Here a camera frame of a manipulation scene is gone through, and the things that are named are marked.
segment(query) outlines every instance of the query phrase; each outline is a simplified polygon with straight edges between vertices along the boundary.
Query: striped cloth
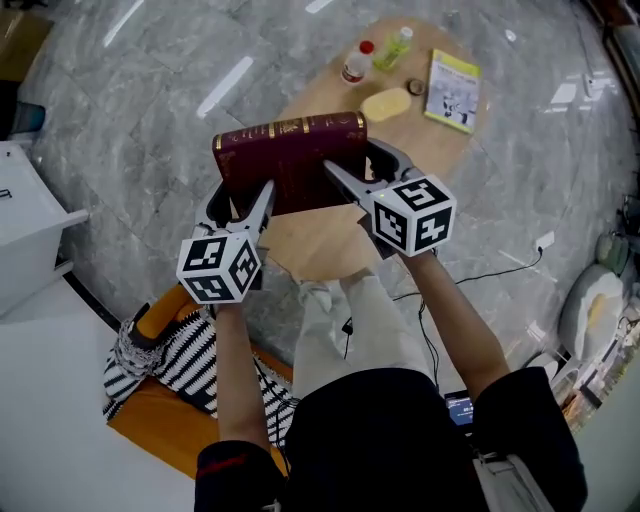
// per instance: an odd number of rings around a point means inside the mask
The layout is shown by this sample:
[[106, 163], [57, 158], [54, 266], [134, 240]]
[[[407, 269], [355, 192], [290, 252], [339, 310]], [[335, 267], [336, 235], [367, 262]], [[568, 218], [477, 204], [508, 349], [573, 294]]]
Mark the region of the striped cloth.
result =
[[[109, 351], [104, 387], [110, 398], [103, 414], [110, 420], [147, 375], [158, 379], [185, 402], [217, 418], [215, 327], [199, 311], [187, 316], [178, 329], [153, 351], [144, 355], [130, 343], [133, 320], [124, 322]], [[279, 445], [291, 426], [296, 400], [271, 378], [258, 361], [256, 373], [262, 390], [269, 441]]]

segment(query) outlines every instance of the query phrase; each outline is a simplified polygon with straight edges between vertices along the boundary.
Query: marble floor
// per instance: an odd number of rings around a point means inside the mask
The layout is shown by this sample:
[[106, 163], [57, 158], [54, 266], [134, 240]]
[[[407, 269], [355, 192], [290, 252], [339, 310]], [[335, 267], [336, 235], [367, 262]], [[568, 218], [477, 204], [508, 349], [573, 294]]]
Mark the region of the marble floor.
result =
[[[591, 18], [569, 0], [333, 0], [315, 14], [306, 4], [52, 3], [56, 24], [20, 94], [48, 111], [32, 153], [39, 173], [65, 207], [90, 212], [63, 241], [78, 278], [119, 318], [161, 296], [195, 205], [220, 179], [212, 135], [273, 119], [363, 27], [412, 15], [470, 50], [490, 102], [450, 181], [459, 213], [440, 259], [455, 279], [504, 270], [532, 261], [533, 241], [554, 230], [535, 269], [462, 285], [513, 367], [554, 343], [563, 300], [638, 167], [627, 100]], [[197, 116], [244, 56], [248, 72]], [[585, 73], [597, 80], [590, 94]], [[395, 260], [379, 272], [393, 296], [413, 289]], [[418, 300], [397, 304], [419, 333]], [[290, 360], [301, 311], [281, 269], [268, 269], [248, 310], [252, 334]], [[443, 389], [455, 389], [443, 359]]]

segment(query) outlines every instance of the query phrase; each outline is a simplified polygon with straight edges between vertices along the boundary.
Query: round wooden table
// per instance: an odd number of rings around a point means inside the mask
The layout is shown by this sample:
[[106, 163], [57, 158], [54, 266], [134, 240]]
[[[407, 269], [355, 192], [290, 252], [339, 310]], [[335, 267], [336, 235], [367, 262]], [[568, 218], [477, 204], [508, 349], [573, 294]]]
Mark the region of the round wooden table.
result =
[[[380, 48], [389, 35], [404, 26], [413, 29], [411, 50], [390, 72], [374, 68], [366, 83], [357, 87], [344, 84], [340, 70], [352, 48], [365, 39]], [[422, 20], [380, 20], [328, 64], [284, 109], [279, 119], [358, 110], [372, 94], [404, 87], [411, 78], [426, 82], [434, 48], [473, 62], [469, 53], [446, 32]], [[446, 183], [448, 172], [463, 154], [471, 136], [424, 117], [424, 102], [424, 96], [413, 97], [410, 109], [404, 114], [382, 123], [369, 123], [368, 135], [404, 151], [425, 174], [435, 174]], [[486, 112], [486, 95], [481, 91], [476, 132], [481, 129]], [[261, 245], [268, 247], [269, 256], [296, 278], [339, 279], [379, 261], [369, 237], [357, 224], [363, 215], [359, 207], [348, 205], [273, 217]]]

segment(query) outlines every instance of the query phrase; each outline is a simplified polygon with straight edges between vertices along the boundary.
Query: yellow sponge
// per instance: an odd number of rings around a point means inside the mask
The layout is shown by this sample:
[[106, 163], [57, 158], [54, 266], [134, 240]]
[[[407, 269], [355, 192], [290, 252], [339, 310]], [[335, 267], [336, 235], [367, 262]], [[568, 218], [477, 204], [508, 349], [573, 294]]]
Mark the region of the yellow sponge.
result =
[[362, 102], [360, 109], [369, 121], [379, 123], [406, 112], [410, 105], [409, 93], [400, 87], [395, 87], [369, 96]]

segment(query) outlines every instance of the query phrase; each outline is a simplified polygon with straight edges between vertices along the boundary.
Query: red book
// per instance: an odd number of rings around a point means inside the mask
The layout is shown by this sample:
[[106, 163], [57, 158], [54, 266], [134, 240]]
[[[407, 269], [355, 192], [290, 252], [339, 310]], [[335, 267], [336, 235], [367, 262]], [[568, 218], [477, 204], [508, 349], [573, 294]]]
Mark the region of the red book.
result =
[[365, 176], [367, 124], [360, 112], [275, 121], [216, 135], [213, 154], [238, 213], [245, 213], [264, 184], [276, 186], [274, 215], [347, 204], [325, 174], [333, 160]]

